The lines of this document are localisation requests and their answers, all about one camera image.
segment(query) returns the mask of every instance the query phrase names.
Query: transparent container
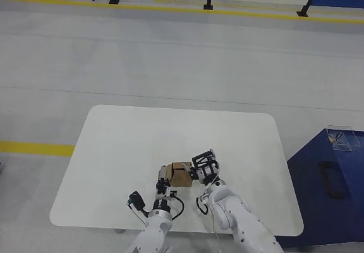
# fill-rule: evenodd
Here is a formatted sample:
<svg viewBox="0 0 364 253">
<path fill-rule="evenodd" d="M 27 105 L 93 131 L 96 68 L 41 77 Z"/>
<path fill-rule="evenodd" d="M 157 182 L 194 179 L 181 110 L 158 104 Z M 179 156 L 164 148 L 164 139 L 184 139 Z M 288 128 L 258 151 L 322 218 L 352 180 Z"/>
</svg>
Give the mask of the transparent container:
<svg viewBox="0 0 364 253">
<path fill-rule="evenodd" d="M 336 151 L 355 151 L 360 143 L 350 126 L 328 126 L 327 135 Z"/>
</svg>

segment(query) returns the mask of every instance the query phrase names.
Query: white tabletop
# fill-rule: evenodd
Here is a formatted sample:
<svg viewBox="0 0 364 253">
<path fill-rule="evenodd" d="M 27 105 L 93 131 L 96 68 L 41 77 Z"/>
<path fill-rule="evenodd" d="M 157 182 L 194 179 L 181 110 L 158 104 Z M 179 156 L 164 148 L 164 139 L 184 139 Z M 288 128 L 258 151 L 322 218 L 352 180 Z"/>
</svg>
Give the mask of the white tabletop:
<svg viewBox="0 0 364 253">
<path fill-rule="evenodd" d="M 50 213 L 58 226 L 144 229 L 126 206 L 137 190 L 151 210 L 163 164 L 191 161 L 212 148 L 220 177 L 275 235 L 303 231 L 277 127 L 268 114 L 95 106 L 87 117 Z M 197 209 L 204 186 L 177 188 L 184 213 L 171 231 L 212 232 Z M 172 201 L 175 215 L 180 204 Z"/>
</svg>

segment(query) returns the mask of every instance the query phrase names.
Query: yellow stripe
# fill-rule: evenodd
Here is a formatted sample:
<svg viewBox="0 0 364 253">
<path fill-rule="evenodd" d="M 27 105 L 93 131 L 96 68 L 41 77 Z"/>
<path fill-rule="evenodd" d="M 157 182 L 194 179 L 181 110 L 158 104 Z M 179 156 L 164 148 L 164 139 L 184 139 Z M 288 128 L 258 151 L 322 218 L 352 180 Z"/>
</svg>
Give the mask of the yellow stripe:
<svg viewBox="0 0 364 253">
<path fill-rule="evenodd" d="M 321 17 L 308 17 L 302 18 L 293 15 L 280 15 L 280 14 L 267 14 L 267 13 L 249 13 L 243 11 L 225 11 L 225 10 L 205 10 L 205 9 L 191 9 L 191 8 L 176 8 L 176 7 L 163 7 L 163 6 L 139 6 L 139 5 L 117 5 L 93 2 L 76 2 L 76 1 L 62 1 L 62 0 L 14 0 L 18 2 L 29 3 L 44 3 L 44 4 L 60 4 L 72 6 L 90 6 L 97 8 L 117 8 L 117 9 L 140 9 L 149 11 L 172 11 L 172 12 L 186 12 L 186 13 L 206 13 L 218 15 L 231 15 L 231 16 L 251 16 L 257 18 L 274 18 L 281 20 L 302 20 L 302 21 L 315 21 L 315 22 L 331 22 L 331 23 L 352 23 L 364 25 L 364 20 L 340 19 L 340 18 L 321 18 Z"/>
<path fill-rule="evenodd" d="M 164 4 L 179 4 L 179 5 L 200 5 L 203 6 L 203 3 L 195 2 L 195 1 L 174 1 L 174 0 L 154 0 L 155 3 L 164 3 Z M 271 11 L 299 11 L 299 8 L 279 8 L 279 7 L 266 7 L 266 6 L 247 6 L 245 3 L 243 4 L 219 4 L 214 3 L 213 6 L 220 7 L 228 7 L 228 8 L 245 8 L 245 9 L 263 9 L 263 10 L 271 10 Z M 307 13 L 317 13 L 317 14 L 330 14 L 330 15 L 353 15 L 353 16 L 364 16 L 364 12 L 345 12 L 345 11 L 316 11 L 309 9 Z"/>
<path fill-rule="evenodd" d="M 41 154 L 46 156 L 72 156 L 72 145 L 54 145 L 31 142 L 10 142 L 0 140 L 0 152 L 12 152 L 22 154 Z"/>
</svg>

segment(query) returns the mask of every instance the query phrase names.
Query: small cardboard box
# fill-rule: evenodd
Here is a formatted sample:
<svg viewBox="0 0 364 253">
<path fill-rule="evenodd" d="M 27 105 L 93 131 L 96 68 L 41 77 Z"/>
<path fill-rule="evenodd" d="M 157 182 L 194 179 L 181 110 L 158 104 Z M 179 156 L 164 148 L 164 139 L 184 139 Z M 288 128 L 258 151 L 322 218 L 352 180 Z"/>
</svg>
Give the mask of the small cardboard box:
<svg viewBox="0 0 364 253">
<path fill-rule="evenodd" d="M 182 163 L 171 163 L 167 165 L 167 178 L 172 187 L 191 187 L 192 179 L 189 173 L 183 168 Z"/>
</svg>

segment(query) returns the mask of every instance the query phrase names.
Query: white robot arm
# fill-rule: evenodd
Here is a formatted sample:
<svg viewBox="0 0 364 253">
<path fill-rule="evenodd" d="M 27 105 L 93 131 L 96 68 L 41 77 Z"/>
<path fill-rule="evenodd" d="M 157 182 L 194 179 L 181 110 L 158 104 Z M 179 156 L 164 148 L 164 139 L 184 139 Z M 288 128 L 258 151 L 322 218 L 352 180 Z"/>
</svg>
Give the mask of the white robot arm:
<svg viewBox="0 0 364 253">
<path fill-rule="evenodd" d="M 251 212 L 248 204 L 219 178 L 219 163 L 213 150 L 192 159 L 194 167 L 185 170 L 205 184 L 200 199 L 209 205 L 222 230 L 231 229 L 234 241 L 244 253 L 283 253 L 269 229 Z"/>
<path fill-rule="evenodd" d="M 126 253 L 170 253 L 165 236 L 172 227 L 172 216 L 164 210 L 152 210 L 147 227 L 141 231 Z"/>
<path fill-rule="evenodd" d="M 133 204 L 147 216 L 147 227 L 137 235 L 126 253 L 170 253 L 171 248 L 165 242 L 165 237 L 172 228 L 170 187 L 166 178 L 166 167 L 163 166 L 158 174 L 157 192 L 151 212 L 144 211 L 145 204 L 138 192 L 129 196 L 129 208 Z"/>
<path fill-rule="evenodd" d="M 283 253 L 269 229 L 223 180 L 213 183 L 207 193 L 207 204 L 222 230 L 230 228 L 234 241 L 245 253 Z"/>
</svg>

